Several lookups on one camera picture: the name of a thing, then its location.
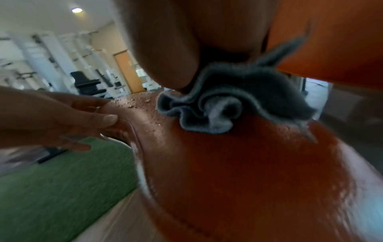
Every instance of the gray cloth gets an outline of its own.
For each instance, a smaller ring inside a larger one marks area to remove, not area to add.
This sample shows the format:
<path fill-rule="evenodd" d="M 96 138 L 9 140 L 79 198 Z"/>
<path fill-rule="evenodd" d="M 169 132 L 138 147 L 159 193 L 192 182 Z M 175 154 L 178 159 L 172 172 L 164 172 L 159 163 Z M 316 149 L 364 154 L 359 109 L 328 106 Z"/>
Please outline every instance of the gray cloth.
<path fill-rule="evenodd" d="M 242 113 L 296 125 L 305 131 L 316 110 L 308 106 L 301 92 L 275 67 L 306 38 L 304 35 L 284 42 L 252 63 L 211 63 L 199 73 L 189 94 L 161 93 L 158 112 L 179 117 L 181 127 L 187 131 L 209 134 L 229 131 L 232 120 Z"/>

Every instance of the green turf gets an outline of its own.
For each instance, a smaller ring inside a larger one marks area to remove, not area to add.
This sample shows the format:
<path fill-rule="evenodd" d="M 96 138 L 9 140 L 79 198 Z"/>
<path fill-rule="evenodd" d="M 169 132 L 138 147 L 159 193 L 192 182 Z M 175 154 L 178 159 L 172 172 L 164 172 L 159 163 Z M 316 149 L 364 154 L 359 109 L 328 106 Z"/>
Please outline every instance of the green turf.
<path fill-rule="evenodd" d="M 127 147 L 85 142 L 0 179 L 0 242 L 69 242 L 136 188 Z"/>

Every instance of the orange leather upholstery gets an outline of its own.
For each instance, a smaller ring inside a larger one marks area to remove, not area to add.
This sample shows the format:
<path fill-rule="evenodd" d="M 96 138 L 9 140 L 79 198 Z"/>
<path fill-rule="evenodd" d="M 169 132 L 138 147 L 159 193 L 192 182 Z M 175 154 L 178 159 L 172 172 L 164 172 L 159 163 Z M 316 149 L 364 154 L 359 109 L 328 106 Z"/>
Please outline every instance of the orange leather upholstery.
<path fill-rule="evenodd" d="M 305 46 L 279 69 L 302 77 L 383 89 L 383 1 L 281 0 L 268 48 L 298 36 Z"/>
<path fill-rule="evenodd" d="M 130 144 L 145 207 L 170 242 L 383 241 L 382 177 L 318 122 L 291 126 L 243 116 L 226 134 L 181 129 L 159 115 L 158 93 L 101 112 Z"/>

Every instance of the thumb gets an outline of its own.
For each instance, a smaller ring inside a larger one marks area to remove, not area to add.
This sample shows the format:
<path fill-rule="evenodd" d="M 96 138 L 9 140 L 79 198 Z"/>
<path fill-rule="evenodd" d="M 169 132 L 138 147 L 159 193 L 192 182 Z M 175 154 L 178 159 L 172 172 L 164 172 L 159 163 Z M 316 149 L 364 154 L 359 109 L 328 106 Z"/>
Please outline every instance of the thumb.
<path fill-rule="evenodd" d="M 69 126 L 80 126 L 84 128 L 108 128 L 118 121 L 118 116 L 114 114 L 98 114 L 84 112 L 75 109 L 64 115 L 60 120 L 61 124 Z"/>

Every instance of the fingernail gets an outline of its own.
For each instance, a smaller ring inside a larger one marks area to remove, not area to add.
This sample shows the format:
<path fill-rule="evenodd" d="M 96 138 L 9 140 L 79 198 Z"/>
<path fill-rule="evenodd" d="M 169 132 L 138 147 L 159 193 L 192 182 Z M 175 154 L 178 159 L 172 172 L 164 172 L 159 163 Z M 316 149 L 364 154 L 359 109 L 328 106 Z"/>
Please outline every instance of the fingernail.
<path fill-rule="evenodd" d="M 109 126 L 112 126 L 115 123 L 117 123 L 117 120 L 118 120 L 118 116 L 117 115 L 113 115 L 113 114 L 106 115 L 103 118 L 103 124 L 109 127 Z"/>

